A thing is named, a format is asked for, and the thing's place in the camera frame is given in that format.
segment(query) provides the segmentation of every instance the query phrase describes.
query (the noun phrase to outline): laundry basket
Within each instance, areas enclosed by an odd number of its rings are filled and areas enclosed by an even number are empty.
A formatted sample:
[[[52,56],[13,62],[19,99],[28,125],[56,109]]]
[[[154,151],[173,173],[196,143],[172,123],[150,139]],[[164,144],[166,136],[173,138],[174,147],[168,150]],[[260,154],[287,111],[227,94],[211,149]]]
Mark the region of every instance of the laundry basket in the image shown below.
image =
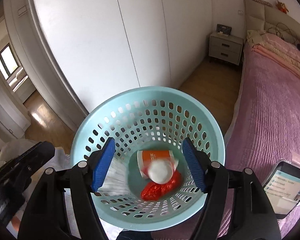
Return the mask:
[[[211,113],[193,97],[166,87],[144,87],[116,95],[94,109],[78,129],[71,149],[72,166],[84,155],[101,149],[108,137],[115,139],[114,157],[128,167],[130,195],[92,194],[98,216],[128,230],[153,231],[188,219],[204,205],[206,194],[194,184],[182,154],[189,137],[210,159],[224,164],[225,147]],[[143,201],[144,180],[138,170],[137,151],[172,150],[179,159],[181,187],[159,201]]]

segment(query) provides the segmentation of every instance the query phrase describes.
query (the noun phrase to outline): pink blanket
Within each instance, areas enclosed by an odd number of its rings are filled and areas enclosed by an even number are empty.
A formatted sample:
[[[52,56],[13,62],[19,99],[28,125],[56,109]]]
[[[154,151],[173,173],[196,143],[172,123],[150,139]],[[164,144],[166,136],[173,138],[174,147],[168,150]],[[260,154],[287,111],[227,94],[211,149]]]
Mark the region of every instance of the pink blanket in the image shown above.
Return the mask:
[[[300,79],[246,44],[244,78],[238,117],[226,147],[228,169],[252,168],[259,180],[269,175],[279,159],[300,155]],[[219,236],[227,231],[232,195],[229,190]],[[279,220],[284,237],[300,217],[300,207]],[[154,239],[189,239],[198,214],[185,222],[152,232]]]

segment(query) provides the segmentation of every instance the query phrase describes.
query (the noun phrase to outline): window frame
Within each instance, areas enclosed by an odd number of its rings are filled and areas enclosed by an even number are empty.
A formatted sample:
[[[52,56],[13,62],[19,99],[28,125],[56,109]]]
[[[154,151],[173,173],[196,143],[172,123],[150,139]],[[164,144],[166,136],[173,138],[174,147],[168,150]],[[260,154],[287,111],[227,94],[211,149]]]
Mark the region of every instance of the window frame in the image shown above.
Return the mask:
[[[2,55],[1,55],[1,53],[2,53],[7,47],[10,48],[11,54],[12,54],[12,56],[13,56],[13,58],[14,58],[16,64],[17,64],[17,66],[18,66],[12,73],[10,73],[10,71],[8,70],[7,65],[5,64],[5,62],[4,62],[4,60],[3,60],[3,57],[2,57]],[[5,46],[3,47],[2,50],[0,50],[0,61],[1,61],[1,63],[2,63],[2,66],[3,66],[4,70],[6,71],[6,73],[7,73],[7,75],[8,75],[8,78],[6,79],[6,80],[8,81],[8,79],[9,79],[9,78],[10,78],[10,77],[11,77],[11,76],[12,76],[12,75],[20,68],[20,66],[19,66],[19,64],[18,64],[18,61],[17,61],[16,57],[15,57],[14,54],[13,54],[13,51],[12,51],[12,48],[11,48],[9,42],[8,42],[7,45],[5,45]]]

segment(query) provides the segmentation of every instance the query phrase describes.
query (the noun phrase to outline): basket rim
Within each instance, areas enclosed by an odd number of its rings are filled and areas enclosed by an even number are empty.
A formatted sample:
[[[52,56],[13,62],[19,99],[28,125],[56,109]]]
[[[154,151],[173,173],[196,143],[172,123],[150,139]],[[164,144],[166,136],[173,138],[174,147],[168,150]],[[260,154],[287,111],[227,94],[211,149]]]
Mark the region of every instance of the basket rim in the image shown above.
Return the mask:
[[[141,88],[135,88],[135,89],[131,89],[131,90],[127,90],[124,91],[120,94],[117,94],[111,98],[109,98],[108,100],[104,101],[103,103],[101,103],[99,106],[97,106],[86,118],[85,120],[81,123],[80,127],[78,128],[75,136],[74,136],[74,140],[72,143],[72,147],[71,147],[71,153],[70,153],[70,164],[71,167],[74,166],[78,161],[74,161],[75,159],[75,154],[74,152],[81,152],[82,149],[78,149],[79,143],[78,140],[80,138],[80,133],[82,130],[84,130],[85,125],[90,121],[90,119],[92,119],[93,117],[95,117],[95,115],[98,113],[98,110],[102,107],[104,107],[105,105],[109,104],[111,101],[117,99],[118,97],[121,97],[125,94],[129,94],[131,92],[134,91],[157,91],[157,92],[170,92],[170,93],[174,93],[177,95],[180,95],[184,98],[186,98],[187,100],[191,101],[192,103],[194,103],[198,108],[200,108],[201,111],[204,112],[204,114],[208,117],[208,119],[210,120],[210,123],[215,131],[215,136],[217,139],[217,147],[218,147],[218,158],[214,161],[218,161],[219,163],[221,163],[222,165],[224,165],[225,163],[225,145],[224,145],[224,140],[223,140],[223,136],[220,130],[220,127],[217,123],[217,121],[215,120],[215,118],[213,117],[213,115],[210,113],[210,111],[202,104],[200,103],[197,99],[193,98],[192,96],[180,91],[180,90],[176,90],[173,88],[168,88],[168,87],[158,87],[158,86],[152,86],[152,87],[141,87]],[[172,226],[175,226],[185,220],[187,220],[188,218],[192,217],[194,214],[196,214],[203,206],[205,203],[207,195],[206,194],[202,194],[202,196],[196,201],[194,202],[191,206],[189,206],[185,211],[183,211],[182,213],[170,217],[166,220],[162,220],[159,222],[149,222],[149,223],[131,223],[131,222],[125,222],[123,219],[117,219],[115,217],[110,216],[109,214],[107,214],[106,212],[104,212],[103,210],[99,209],[98,210],[98,216],[112,224],[115,226],[118,226],[120,228],[125,228],[128,230],[135,230],[135,231],[155,231],[155,230],[161,230],[161,229],[165,229],[165,228],[169,228]]]

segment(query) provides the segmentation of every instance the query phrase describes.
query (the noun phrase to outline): red plastic bag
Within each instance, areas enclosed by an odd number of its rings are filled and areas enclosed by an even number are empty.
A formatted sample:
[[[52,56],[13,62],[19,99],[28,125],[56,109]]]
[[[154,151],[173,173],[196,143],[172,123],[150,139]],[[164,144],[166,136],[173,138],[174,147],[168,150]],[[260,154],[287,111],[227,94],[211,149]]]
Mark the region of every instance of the red plastic bag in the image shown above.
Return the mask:
[[[160,197],[171,192],[175,188],[179,187],[182,182],[181,174],[179,171],[175,171],[172,178],[166,184],[157,184],[153,181],[149,182],[141,192],[141,198],[143,200],[158,200]]]

